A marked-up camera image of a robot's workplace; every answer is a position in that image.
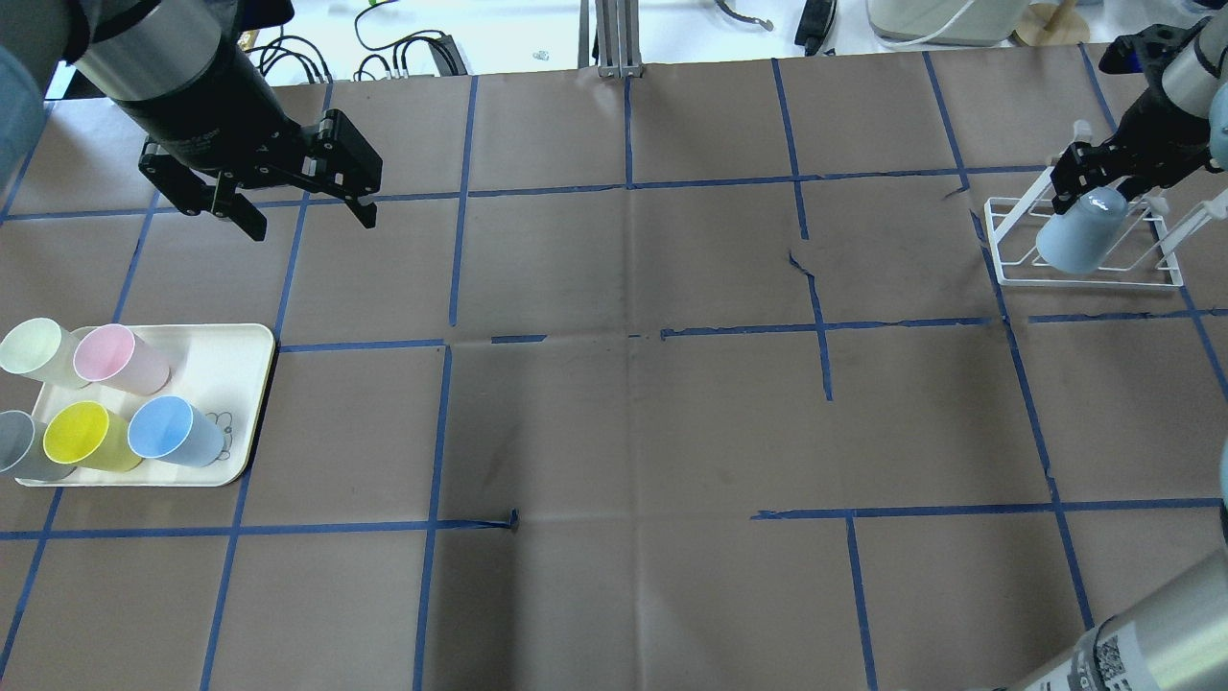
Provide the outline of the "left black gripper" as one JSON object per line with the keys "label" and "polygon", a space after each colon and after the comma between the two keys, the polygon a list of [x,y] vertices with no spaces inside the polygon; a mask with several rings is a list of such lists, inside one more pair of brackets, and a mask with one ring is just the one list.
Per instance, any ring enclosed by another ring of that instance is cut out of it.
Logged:
{"label": "left black gripper", "polygon": [[242,182],[313,189],[341,200],[365,228],[377,225],[372,198],[386,162],[373,145],[340,109],[325,110],[307,139],[232,41],[216,42],[210,63],[188,83],[118,106],[149,133],[138,169],[179,214],[208,214],[265,241],[268,220],[238,191]]}

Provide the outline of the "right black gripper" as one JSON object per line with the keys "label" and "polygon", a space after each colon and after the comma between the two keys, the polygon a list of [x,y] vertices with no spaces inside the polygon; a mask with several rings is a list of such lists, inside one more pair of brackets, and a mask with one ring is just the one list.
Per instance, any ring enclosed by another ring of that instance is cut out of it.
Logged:
{"label": "right black gripper", "polygon": [[1117,36],[1099,71],[1141,74],[1144,92],[1124,113],[1109,144],[1072,141],[1052,163],[1051,206],[1065,215],[1093,189],[1122,176],[1176,183],[1211,160],[1211,108],[1219,91],[1219,31],[1144,28]]}

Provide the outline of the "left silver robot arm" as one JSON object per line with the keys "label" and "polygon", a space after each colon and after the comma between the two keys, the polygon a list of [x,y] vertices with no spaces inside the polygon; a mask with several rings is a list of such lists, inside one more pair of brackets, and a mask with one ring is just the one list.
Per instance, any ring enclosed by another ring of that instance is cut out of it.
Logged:
{"label": "left silver robot arm", "polygon": [[38,144],[48,83],[66,63],[149,135],[139,171],[179,214],[263,241],[265,216],[243,191],[292,185],[341,200],[373,228],[373,146],[341,110],[293,122],[239,48],[243,32],[293,14],[290,1],[5,1],[2,180]]}

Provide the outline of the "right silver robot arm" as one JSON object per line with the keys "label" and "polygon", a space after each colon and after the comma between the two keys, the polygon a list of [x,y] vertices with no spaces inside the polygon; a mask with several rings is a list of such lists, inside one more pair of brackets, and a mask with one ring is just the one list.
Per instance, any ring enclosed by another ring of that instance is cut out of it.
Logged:
{"label": "right silver robot arm", "polygon": [[[1168,227],[1164,191],[1194,171],[1226,171],[1226,12],[1190,28],[1154,25],[1119,36],[1102,72],[1141,72],[1144,92],[1117,131],[1093,144],[1086,122],[1062,153],[1020,198],[985,203],[993,271],[1007,284],[1001,241],[1027,215],[1043,218],[1025,259],[1092,284],[1141,222],[1153,223],[1158,270],[1179,287],[1175,252],[1210,222],[1226,218],[1226,196],[1199,203]],[[1227,638],[1226,547],[1217,546],[1180,576],[1102,623],[1017,690],[1223,690]]]}

